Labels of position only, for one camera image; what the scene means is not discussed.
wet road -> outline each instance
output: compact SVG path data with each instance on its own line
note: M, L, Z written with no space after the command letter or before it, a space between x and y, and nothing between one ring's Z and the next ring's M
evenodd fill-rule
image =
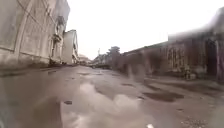
M222 91L189 86L194 84L165 78L141 84L114 71L81 66L3 74L0 126L219 128Z

stone wall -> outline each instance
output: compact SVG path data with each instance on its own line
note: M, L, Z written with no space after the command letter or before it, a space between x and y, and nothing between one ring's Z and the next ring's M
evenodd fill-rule
M224 83L224 37L219 35L217 37L217 78Z
M57 44L59 50L52 56L52 37L65 30L69 14L66 0L0 0L0 6L1 68L47 65L50 59L60 61L63 42ZM60 16L64 19L62 26Z
M213 35L206 32L130 51L122 55L119 68L141 77L153 74L186 77L187 72L204 77L207 73L206 41L210 38Z

puddle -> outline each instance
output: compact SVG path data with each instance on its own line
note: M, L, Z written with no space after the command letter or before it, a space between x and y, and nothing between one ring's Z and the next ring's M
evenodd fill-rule
M142 111L141 100L137 98L115 94L110 88L96 87L90 83L80 85L77 91L73 99L74 104L69 108L72 114L62 112L65 127L147 128L151 126L147 124L154 121ZM113 94L113 98L108 98L108 93Z
M95 74L95 75L97 75L97 76L101 76L101 75L103 75L103 74Z
M153 91L163 91L161 88L157 88L157 87L154 87L154 86L151 86L151 85L145 85L145 87L153 90Z
M60 68L63 68L63 67L42 68L39 71L45 72L45 71L50 71L50 70L55 70L55 69L60 69Z
M133 86L133 84L122 83L123 86Z
M117 75L117 74L111 74L112 76L120 76L120 75Z
M87 75L89 75L90 73L78 73L78 74L80 74L80 75L82 75L82 76L87 76Z
M48 75L52 75L52 74L54 74L54 73L56 73L56 71L49 71L47 74L48 74Z
M143 96L138 96L138 99L145 100Z
M158 92L158 93L143 93L146 97L163 102L174 102L178 99L184 98L183 95L172 92Z
M20 75L25 75L25 72L19 72L19 73L5 73L0 75L0 77L13 77L13 76L20 76Z

wall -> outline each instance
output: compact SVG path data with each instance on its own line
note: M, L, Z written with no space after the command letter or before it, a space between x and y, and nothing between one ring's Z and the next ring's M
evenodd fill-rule
M224 83L224 7L215 17L213 34L217 45L217 79Z
M120 70L138 77L174 75L184 77L187 71L197 77L207 74L206 41L210 32L143 47L122 55Z
M75 31L75 37L74 37L74 46L73 46L73 54L72 54L72 59L73 63L78 62L79 57L78 57L78 38L77 38L77 31Z
M59 16L65 21L61 31L65 30L68 14L66 0L0 0L0 67L60 61L58 51L59 55L51 56L52 36Z
M77 48L76 31L71 30L64 34L64 45L62 48L62 61L73 64L73 51Z

street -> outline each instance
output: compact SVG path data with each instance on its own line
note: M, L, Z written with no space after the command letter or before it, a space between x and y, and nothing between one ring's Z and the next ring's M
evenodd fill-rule
M221 128L218 88L168 77L137 82L82 66L1 74L0 127Z

